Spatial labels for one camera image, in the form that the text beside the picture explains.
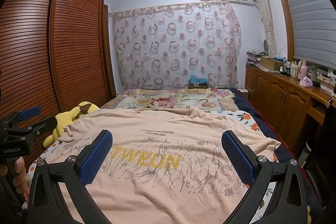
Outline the person's left hand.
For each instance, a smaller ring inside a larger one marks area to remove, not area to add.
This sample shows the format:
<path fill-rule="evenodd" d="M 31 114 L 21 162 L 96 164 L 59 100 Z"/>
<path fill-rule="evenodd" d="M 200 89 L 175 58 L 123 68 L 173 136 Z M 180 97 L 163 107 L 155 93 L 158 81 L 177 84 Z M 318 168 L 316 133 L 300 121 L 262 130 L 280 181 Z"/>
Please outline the person's left hand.
<path fill-rule="evenodd" d="M 18 194 L 24 194 L 27 190 L 27 181 L 26 181 L 26 169 L 25 169 L 25 161 L 23 157 L 19 157 L 14 163 L 14 168 L 16 175 L 13 178 L 13 184 L 15 186 L 16 192 Z M 8 167 L 4 164 L 1 164 L 1 176 L 5 176 L 8 171 Z M 4 186 L 1 186 L 2 194 L 6 197 L 8 196 L 6 189 Z"/>

